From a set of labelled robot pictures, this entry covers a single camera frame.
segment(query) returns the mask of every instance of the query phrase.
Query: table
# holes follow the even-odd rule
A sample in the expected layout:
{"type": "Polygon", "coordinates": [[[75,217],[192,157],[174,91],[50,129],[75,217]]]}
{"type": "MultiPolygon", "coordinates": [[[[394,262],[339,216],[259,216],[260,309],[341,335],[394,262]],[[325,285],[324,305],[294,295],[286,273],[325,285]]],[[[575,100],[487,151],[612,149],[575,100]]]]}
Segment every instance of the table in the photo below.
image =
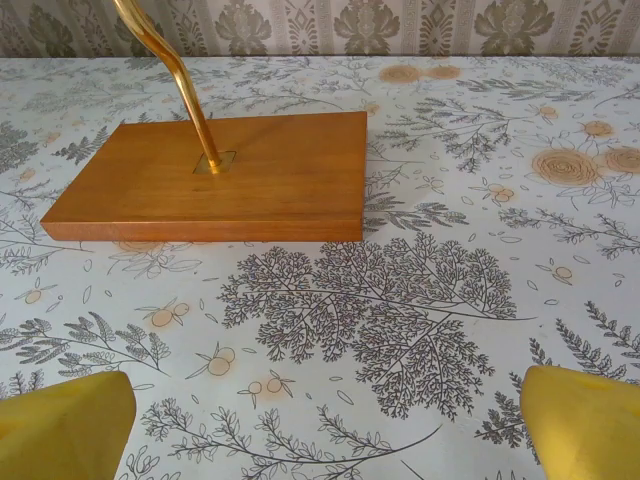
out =
{"type": "Polygon", "coordinates": [[[640,378],[637,59],[186,63],[213,117],[367,111],[366,241],[56,243],[118,124],[186,113],[153,59],[1,60],[0,398],[126,372],[119,480],[531,480],[529,366],[640,378]]]}

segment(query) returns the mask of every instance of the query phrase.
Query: damask wallpaper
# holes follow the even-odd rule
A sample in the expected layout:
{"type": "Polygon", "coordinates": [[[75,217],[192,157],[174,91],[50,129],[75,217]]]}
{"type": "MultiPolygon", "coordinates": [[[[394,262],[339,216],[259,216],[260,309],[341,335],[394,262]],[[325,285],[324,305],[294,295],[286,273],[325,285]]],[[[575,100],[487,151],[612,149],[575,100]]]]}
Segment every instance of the damask wallpaper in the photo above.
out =
{"type": "MultiPolygon", "coordinates": [[[[185,56],[640,53],[639,0],[141,0],[185,56]]],[[[147,56],[111,0],[0,0],[5,57],[147,56]]]]}

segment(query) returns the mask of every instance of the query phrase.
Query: gold metal rod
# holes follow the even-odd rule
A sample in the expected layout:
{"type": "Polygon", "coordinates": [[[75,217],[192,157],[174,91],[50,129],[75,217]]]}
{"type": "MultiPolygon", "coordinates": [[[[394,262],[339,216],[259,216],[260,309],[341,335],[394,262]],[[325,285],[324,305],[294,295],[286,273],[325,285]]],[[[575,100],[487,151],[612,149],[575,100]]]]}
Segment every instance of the gold metal rod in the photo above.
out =
{"type": "Polygon", "coordinates": [[[118,14],[127,28],[169,69],[178,85],[178,90],[180,90],[180,95],[187,107],[191,121],[196,127],[202,148],[204,148],[204,153],[209,161],[211,172],[218,173],[220,171],[218,167],[222,162],[211,131],[207,127],[202,108],[200,108],[191,76],[180,55],[158,34],[153,24],[149,21],[147,14],[138,5],[137,0],[113,0],[113,3],[115,3],[118,14]]]}

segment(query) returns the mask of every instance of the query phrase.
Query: wood grain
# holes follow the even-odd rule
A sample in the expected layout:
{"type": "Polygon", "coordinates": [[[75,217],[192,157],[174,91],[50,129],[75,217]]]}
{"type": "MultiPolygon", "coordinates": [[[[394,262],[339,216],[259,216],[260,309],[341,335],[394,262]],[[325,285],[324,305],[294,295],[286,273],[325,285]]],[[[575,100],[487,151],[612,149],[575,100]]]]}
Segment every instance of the wood grain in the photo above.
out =
{"type": "Polygon", "coordinates": [[[207,124],[228,172],[194,174],[191,122],[121,125],[43,217],[55,240],[360,241],[365,112],[207,124]]]}

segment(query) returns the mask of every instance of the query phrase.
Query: botanical print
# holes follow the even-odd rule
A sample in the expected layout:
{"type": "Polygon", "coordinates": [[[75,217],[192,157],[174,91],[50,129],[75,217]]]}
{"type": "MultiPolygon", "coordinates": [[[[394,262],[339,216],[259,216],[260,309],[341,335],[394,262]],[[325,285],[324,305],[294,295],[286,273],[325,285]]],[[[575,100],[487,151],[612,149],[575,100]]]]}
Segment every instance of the botanical print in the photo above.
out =
{"type": "Polygon", "coordinates": [[[127,330],[114,331],[97,313],[89,312],[93,321],[78,317],[78,323],[65,323],[69,328],[65,336],[52,334],[50,322],[40,318],[27,320],[18,329],[0,330],[2,350],[20,349],[16,356],[24,360],[20,364],[40,365],[54,358],[65,368],[58,371],[63,377],[82,377],[94,373],[94,369],[120,370],[124,364],[134,362],[145,365],[160,373],[160,361],[168,357],[169,347],[154,332],[147,333],[136,325],[127,325],[127,330]],[[126,347],[114,348],[113,343],[121,340],[126,347]],[[69,352],[76,346],[89,347],[90,352],[82,354],[69,352]]]}
{"type": "Polygon", "coordinates": [[[317,55],[320,49],[315,2],[305,0],[295,5],[292,0],[285,0],[284,11],[287,15],[291,53],[293,55],[317,55]]]}
{"type": "Polygon", "coordinates": [[[245,0],[231,0],[216,22],[216,32],[229,41],[232,55],[264,55],[263,43],[271,37],[271,24],[245,0]]]}
{"type": "MultiPolygon", "coordinates": [[[[140,447],[140,449],[134,455],[130,453],[127,455],[124,464],[126,466],[125,472],[118,477],[118,480],[154,480],[156,477],[149,476],[149,474],[154,473],[155,475],[159,475],[158,472],[152,472],[159,463],[160,457],[152,457],[151,455],[146,455],[149,450],[148,445],[144,445],[140,447]]],[[[162,477],[159,477],[160,480],[180,480],[181,472],[174,472],[173,474],[165,473],[162,477]]]]}
{"type": "Polygon", "coordinates": [[[69,10],[72,12],[74,20],[81,26],[84,38],[93,55],[100,56],[102,52],[105,52],[106,55],[112,56],[113,49],[109,45],[103,26],[100,25],[91,0],[71,1],[69,2],[69,10]]]}
{"type": "Polygon", "coordinates": [[[349,0],[333,21],[336,35],[346,38],[348,55],[384,55],[389,42],[400,31],[400,19],[383,0],[349,0]]]}
{"type": "Polygon", "coordinates": [[[476,32],[488,37],[482,54],[531,55],[534,37],[551,29],[553,15],[544,0],[494,0],[475,21],[476,32]]]}
{"type": "Polygon", "coordinates": [[[0,174],[19,167],[38,151],[35,142],[25,141],[27,132],[11,126],[7,120],[0,123],[0,174]]]}
{"type": "Polygon", "coordinates": [[[616,30],[621,9],[614,9],[612,2],[604,0],[597,4],[585,4],[575,27],[573,41],[569,47],[571,55],[604,55],[616,30]]]}
{"type": "Polygon", "coordinates": [[[460,160],[458,169],[476,173],[483,162],[491,160],[499,145],[511,143],[512,122],[527,120],[539,112],[525,116],[507,116],[493,107],[475,106],[455,99],[425,98],[413,107],[414,115],[401,114],[378,136],[393,148],[410,152],[427,138],[441,140],[447,153],[460,160]]]}
{"type": "Polygon", "coordinates": [[[554,236],[559,242],[574,245],[585,240],[600,240],[597,249],[608,260],[614,260],[621,253],[635,254],[640,251],[640,241],[637,236],[630,235],[624,222],[613,220],[602,214],[596,216],[597,224],[576,225],[574,219],[562,213],[548,212],[538,209],[535,216],[529,216],[526,210],[510,208],[500,212],[500,220],[511,228],[540,228],[548,226],[558,230],[554,236]]]}
{"type": "Polygon", "coordinates": [[[245,465],[240,469],[240,478],[243,480],[266,479],[279,472],[286,475],[289,471],[293,478],[306,479],[309,478],[307,473],[315,469],[324,471],[324,478],[361,479],[360,465],[415,448],[427,442],[439,430],[438,427],[410,444],[394,448],[382,439],[380,432],[367,432],[360,436],[356,430],[349,430],[339,415],[332,415],[328,407],[323,405],[317,407],[318,430],[324,432],[330,443],[335,445],[331,452],[316,447],[315,442],[305,442],[284,433],[280,429],[278,409],[267,410],[259,415],[259,422],[251,429],[264,432],[259,436],[263,439],[262,445],[252,445],[252,435],[240,433],[242,426],[236,412],[219,407],[210,416],[213,422],[207,415],[208,424],[200,423],[197,427],[193,425],[191,413],[183,411],[175,398],[167,398],[149,407],[142,416],[142,424],[147,427],[147,435],[157,441],[164,441],[169,435],[182,435],[182,443],[172,444],[172,452],[169,453],[170,457],[178,460],[184,456],[185,460],[196,463],[203,460],[213,462],[216,454],[220,457],[240,454],[245,465]],[[349,448],[338,446],[345,441],[349,448]]]}
{"type": "Polygon", "coordinates": [[[456,0],[422,2],[420,16],[420,55],[451,53],[456,0]]]}
{"type": "Polygon", "coordinates": [[[31,372],[28,378],[25,378],[24,374],[18,371],[9,377],[6,385],[4,382],[0,382],[0,400],[33,392],[43,387],[44,373],[41,369],[31,372]]]}
{"type": "Polygon", "coordinates": [[[435,405],[451,419],[459,408],[470,412],[480,375],[494,369],[466,341],[462,320],[510,320],[516,313],[496,259],[422,233],[413,244],[399,238],[384,248],[325,244],[321,253],[315,268],[305,255],[279,247],[240,262],[243,273],[222,287],[223,324],[264,316],[257,341],[273,361],[302,363],[320,347],[323,359],[335,362],[353,349],[361,363],[356,378],[371,384],[392,417],[406,418],[414,405],[435,405]],[[412,275],[424,286],[401,280],[412,275]],[[396,332],[384,327],[389,322],[396,332]],[[439,393],[421,393],[438,385],[439,393]]]}
{"type": "Polygon", "coordinates": [[[97,152],[102,144],[107,141],[107,138],[107,127],[105,126],[96,133],[93,140],[89,141],[88,137],[82,137],[82,140],[77,145],[75,142],[71,142],[68,147],[61,148],[53,154],[65,157],[67,160],[74,160],[75,164],[78,165],[97,152]]]}
{"type": "MultiPolygon", "coordinates": [[[[561,8],[548,0],[170,0],[143,8],[178,53],[190,57],[218,56],[227,42],[233,46],[222,53],[230,55],[604,57],[640,52],[629,1],[625,7],[625,0],[575,0],[561,8]]],[[[111,9],[107,17],[107,8],[104,0],[4,0],[0,52],[16,58],[147,57],[119,20],[107,23],[116,15],[111,9]]],[[[149,65],[146,60],[139,68],[149,65]]]]}
{"type": "MultiPolygon", "coordinates": [[[[630,366],[640,369],[640,363],[633,360],[640,359],[640,333],[633,335],[630,326],[618,329],[617,320],[609,320],[607,314],[601,311],[592,301],[588,301],[588,318],[595,322],[595,326],[603,332],[605,338],[612,339],[610,343],[624,352],[616,351],[616,355],[625,359],[631,359],[630,366]]],[[[578,365],[577,370],[593,375],[599,375],[614,380],[622,380],[627,383],[640,384],[640,381],[627,375],[626,363],[617,364],[610,354],[602,355],[604,347],[593,348],[591,343],[583,340],[560,318],[556,319],[556,331],[567,349],[574,357],[574,363],[578,365]]],[[[529,339],[532,360],[537,365],[557,365],[542,348],[540,342],[535,338],[529,339]]],[[[522,377],[514,372],[509,373],[509,379],[519,395],[522,390],[522,377]]],[[[498,410],[488,411],[488,420],[482,422],[482,430],[476,431],[476,438],[490,440],[494,444],[507,443],[511,448],[526,446],[531,451],[536,462],[539,462],[533,448],[531,438],[527,433],[519,403],[516,399],[509,398],[502,392],[495,393],[495,401],[498,410]]]]}
{"type": "Polygon", "coordinates": [[[29,33],[34,40],[44,44],[50,57],[75,57],[76,51],[70,45],[73,36],[69,28],[39,5],[31,6],[29,33]]]}

